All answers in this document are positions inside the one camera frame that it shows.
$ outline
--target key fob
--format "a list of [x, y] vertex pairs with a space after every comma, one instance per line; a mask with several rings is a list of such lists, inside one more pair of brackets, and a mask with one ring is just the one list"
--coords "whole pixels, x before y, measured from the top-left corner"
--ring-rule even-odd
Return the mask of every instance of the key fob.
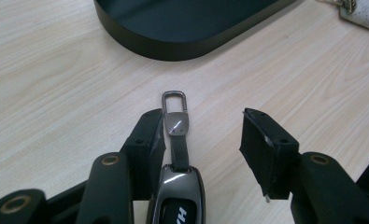
[[205, 189], [199, 171], [174, 172], [172, 165], [161, 170], [158, 193], [152, 208], [152, 224], [205, 224]]

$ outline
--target logo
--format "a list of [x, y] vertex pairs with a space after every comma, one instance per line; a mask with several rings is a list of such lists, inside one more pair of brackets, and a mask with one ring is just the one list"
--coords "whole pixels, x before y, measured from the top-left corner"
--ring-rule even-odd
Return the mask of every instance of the logo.
[[177, 216], [177, 224], [185, 223], [185, 217], [184, 216], [187, 216], [187, 212], [182, 207], [180, 207], [178, 209], [178, 211], [179, 211], [179, 213], [178, 213], [178, 216]]

